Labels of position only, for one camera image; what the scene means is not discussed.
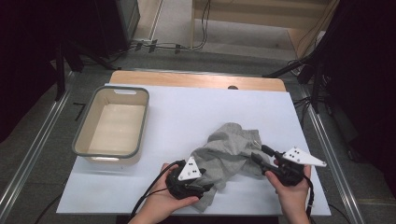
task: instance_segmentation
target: person's right hand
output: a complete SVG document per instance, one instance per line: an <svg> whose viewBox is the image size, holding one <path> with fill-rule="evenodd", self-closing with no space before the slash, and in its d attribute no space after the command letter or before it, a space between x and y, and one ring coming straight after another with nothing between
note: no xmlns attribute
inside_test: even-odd
<svg viewBox="0 0 396 224"><path fill-rule="evenodd" d="M311 166L304 167L304 174L310 178ZM298 185L285 187L280 183L279 179L271 171L265 172L268 180L276 189L282 213L286 216L289 223L309 223L309 219L305 212L305 201L308 195L309 186L305 179Z"/></svg>

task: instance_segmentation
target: table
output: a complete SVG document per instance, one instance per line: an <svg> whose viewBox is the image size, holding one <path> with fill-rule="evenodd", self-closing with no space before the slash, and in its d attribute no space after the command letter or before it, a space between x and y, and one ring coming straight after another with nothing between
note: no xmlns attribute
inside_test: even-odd
<svg viewBox="0 0 396 224"><path fill-rule="evenodd" d="M192 0L191 45L195 19L207 0ZM209 19L288 28L297 57L305 56L320 31L325 31L339 0L212 0Z"/></svg>
<svg viewBox="0 0 396 224"><path fill-rule="evenodd" d="M164 162L187 159L193 149L204 145L207 137L230 119L244 129L259 127L262 141L271 147L289 150L289 146L297 145L308 151L292 101L280 79L117 71L110 84L133 84L150 93L141 158L128 165L77 157L57 213L129 214ZM222 89L230 85L240 90ZM312 214L327 216L330 210L315 169L312 182L316 195ZM175 214L200 213L186 207ZM218 191L214 203L201 215L273 216L281 215L281 210L268 181L238 174Z"/></svg>

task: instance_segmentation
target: floor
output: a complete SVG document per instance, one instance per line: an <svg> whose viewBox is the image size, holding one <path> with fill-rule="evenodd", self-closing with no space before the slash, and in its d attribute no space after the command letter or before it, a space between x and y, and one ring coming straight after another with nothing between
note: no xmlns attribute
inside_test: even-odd
<svg viewBox="0 0 396 224"><path fill-rule="evenodd" d="M176 6L186 7L185 2L179 3L176 0L163 2L155 31L152 33L153 39L158 39L163 43L188 44L189 32L181 31L185 30L183 27L187 26L190 21L176 20L171 17L172 9L182 12L179 14L187 17L188 12L176 8ZM214 24L210 22L207 31L208 39L201 52L182 51L175 54L170 49L155 49L154 52L149 53L149 49L142 48L122 54L114 62L114 65L122 67L124 70L143 68L260 77L275 72L284 67L288 61L295 59L288 35L282 28L245 27L236 23ZM260 36L265 41L261 38L251 37L251 33L255 32L260 34L255 36ZM241 39L248 39L248 41L242 43ZM62 193L64 183L67 181L76 159L76 155L71 151L71 144L79 122L78 113L81 108L78 104L88 102L92 92L109 81L111 73L112 71L105 70L96 64L86 65L82 73L72 73L68 76L68 97L64 99L63 105L59 106L58 113L53 113L56 122L48 128L48 136L43 143L38 144L35 138L42 134L43 123L46 122L49 112L55 106L53 103L56 93L55 86L41 97L11 136L0 143L0 158L2 158L0 190L4 193L9 190L9 184L12 183L15 174L19 169L21 170L21 164L27 153L30 152L29 149L37 146L39 148L39 153L35 155L35 166L30 170L25 170L29 175L22 181L24 183L22 188L13 191L18 196L15 198L15 202L10 202L13 206L5 210L3 209L5 202L1 202L0 223L33 223L45 211L46 207ZM304 90L311 88L309 84L298 84L296 77L291 73L280 78L284 81L287 91L290 92L294 100L302 99ZM299 118L303 117L302 108L302 106L296 108ZM335 180L337 177L328 166L318 169L318 175L325 189L328 203L340 211L332 209L330 217L314 217L316 223L348 223L344 216L351 220L351 223L396 223L394 217L396 202L389 192L382 174L371 164L356 163L349 159L347 144L343 141L336 123L327 114L324 105L319 105L318 116L325 127L328 139L331 140L332 152L346 177L347 185L356 200L355 203L361 213L362 220L361 222L354 221L353 216L348 213L345 198L341 196L340 186ZM318 137L317 127L313 120L315 120L315 116L313 117L308 110L304 114L304 126L302 127L306 141L314 156L326 158L323 143ZM57 204L58 201L54 201L39 223L120 223L117 216L57 215ZM281 217L279 222L284 223L284 218Z"/></svg>

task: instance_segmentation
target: translucent beige container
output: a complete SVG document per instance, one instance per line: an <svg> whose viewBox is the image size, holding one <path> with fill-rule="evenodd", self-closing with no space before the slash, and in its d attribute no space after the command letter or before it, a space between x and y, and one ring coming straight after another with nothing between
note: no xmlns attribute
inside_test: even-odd
<svg viewBox="0 0 396 224"><path fill-rule="evenodd" d="M143 88L99 88L78 129L73 150L93 161L138 160L148 107L149 92Z"/></svg>

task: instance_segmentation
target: gray garment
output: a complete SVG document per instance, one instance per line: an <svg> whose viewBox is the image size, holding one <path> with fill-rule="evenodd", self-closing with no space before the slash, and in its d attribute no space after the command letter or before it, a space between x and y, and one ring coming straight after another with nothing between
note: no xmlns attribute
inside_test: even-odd
<svg viewBox="0 0 396 224"><path fill-rule="evenodd" d="M255 152L269 161L268 156L262 153L261 145L258 130L243 130L236 123L226 123L212 133L206 145L191 153L198 167L206 169L194 183L199 186L215 185L194 207L204 212L212 204L217 189L224 189L227 180L239 171L261 176L260 166L251 159L251 153Z"/></svg>

